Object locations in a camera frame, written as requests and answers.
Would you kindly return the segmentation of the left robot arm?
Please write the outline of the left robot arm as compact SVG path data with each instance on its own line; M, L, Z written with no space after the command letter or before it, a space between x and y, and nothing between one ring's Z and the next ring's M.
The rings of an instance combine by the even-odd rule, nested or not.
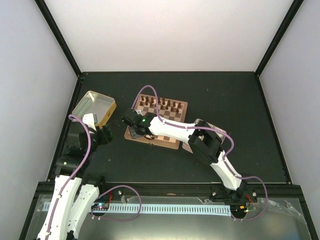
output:
M95 200L108 192L105 177L84 175L99 145L108 144L113 136L110 126L95 128L82 122L79 147L70 147L57 162L54 191L38 240L76 240Z

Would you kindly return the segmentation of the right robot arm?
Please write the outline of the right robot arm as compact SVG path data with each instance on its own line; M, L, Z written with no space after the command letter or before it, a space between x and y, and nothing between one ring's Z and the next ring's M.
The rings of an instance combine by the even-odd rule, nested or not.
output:
M121 119L132 131L133 137L164 136L187 144L197 160L210 166L220 177L228 198L240 201L246 195L247 181L243 179L227 158L231 150L222 148L219 134L226 133L212 128L203 120L198 123L183 123L160 117L155 113L128 109Z

